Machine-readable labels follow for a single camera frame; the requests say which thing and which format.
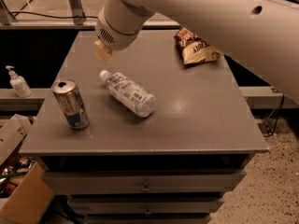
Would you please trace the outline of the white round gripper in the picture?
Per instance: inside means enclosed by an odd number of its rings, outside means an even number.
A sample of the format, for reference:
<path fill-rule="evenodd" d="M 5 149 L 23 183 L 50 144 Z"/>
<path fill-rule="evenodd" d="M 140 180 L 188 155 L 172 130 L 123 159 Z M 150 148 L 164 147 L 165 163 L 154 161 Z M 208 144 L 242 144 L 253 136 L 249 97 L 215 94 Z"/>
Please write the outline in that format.
<path fill-rule="evenodd" d="M 98 15 L 95 33 L 99 40 L 94 42 L 96 57 L 107 63 L 114 50 L 129 47 L 137 38 L 143 24 L 153 16 L 152 11 L 136 7 L 122 0 L 105 0 Z"/>

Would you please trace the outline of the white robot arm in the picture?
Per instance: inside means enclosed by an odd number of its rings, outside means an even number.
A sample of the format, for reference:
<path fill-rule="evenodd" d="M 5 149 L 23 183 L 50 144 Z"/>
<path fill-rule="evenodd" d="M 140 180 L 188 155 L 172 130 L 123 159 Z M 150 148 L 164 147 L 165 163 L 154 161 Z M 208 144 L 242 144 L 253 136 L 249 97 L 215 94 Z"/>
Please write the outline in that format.
<path fill-rule="evenodd" d="M 122 50 L 160 13 L 299 103 L 299 8 L 283 0 L 106 0 L 96 35 Z"/>

